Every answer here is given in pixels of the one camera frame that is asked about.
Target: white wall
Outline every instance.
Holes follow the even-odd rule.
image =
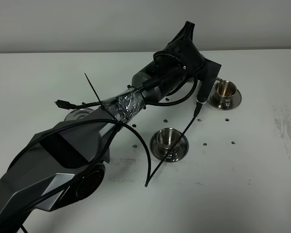
[[[155,51],[186,20],[201,50],[291,47],[291,0],[0,0],[0,52]]]

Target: aluminum foil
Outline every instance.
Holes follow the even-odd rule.
[[[104,101],[104,106],[110,113],[124,123],[128,123],[145,105],[142,94],[135,88],[130,88],[122,94]]]

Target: white tabletop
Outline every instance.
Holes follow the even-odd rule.
[[[0,177],[35,133],[64,119],[68,111],[55,100],[96,101],[84,72],[105,99],[125,90],[152,54],[0,54]],[[33,211],[24,223],[29,233],[291,232],[291,50],[203,54],[222,64],[220,78],[236,84],[240,106],[206,104],[202,121],[186,133],[186,157],[163,164],[148,188],[145,151],[122,130],[98,190],[51,213]],[[193,110],[194,96],[173,107],[149,106],[129,124],[149,143],[162,128],[183,131]]]

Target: metal cup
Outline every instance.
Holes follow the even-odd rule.
[[[214,98],[225,107],[233,104],[236,92],[236,85],[227,80],[221,80],[214,86]]]
[[[166,154],[169,149],[173,148],[169,153],[172,156],[173,151],[175,151],[180,145],[180,141],[174,146],[174,143],[180,138],[181,133],[173,128],[165,128],[160,130],[156,135],[157,144],[159,146],[160,153]]]

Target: metal saucer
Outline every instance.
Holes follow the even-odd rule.
[[[83,117],[86,117],[88,114],[92,113],[94,110],[91,108],[82,108],[82,109],[76,109],[70,112],[64,119],[64,121],[67,120],[79,120]]]
[[[157,141],[158,132],[156,132],[151,138],[150,149],[152,154],[157,159],[162,160],[166,155],[166,151],[162,150],[158,144]],[[181,160],[187,154],[188,150],[189,150],[188,139],[185,136],[183,136],[180,140],[179,146],[176,149],[172,150],[172,152],[170,153],[171,155],[165,159],[165,162],[174,163]]]
[[[237,89],[234,98],[233,98],[233,102],[231,102],[231,104],[229,106],[225,106],[224,104],[220,103],[219,101],[217,101],[214,97],[214,88],[212,88],[210,95],[209,95],[209,99],[208,99],[208,103],[219,110],[232,110],[236,107],[238,107],[241,104],[242,101],[242,95],[240,93],[240,91]]]

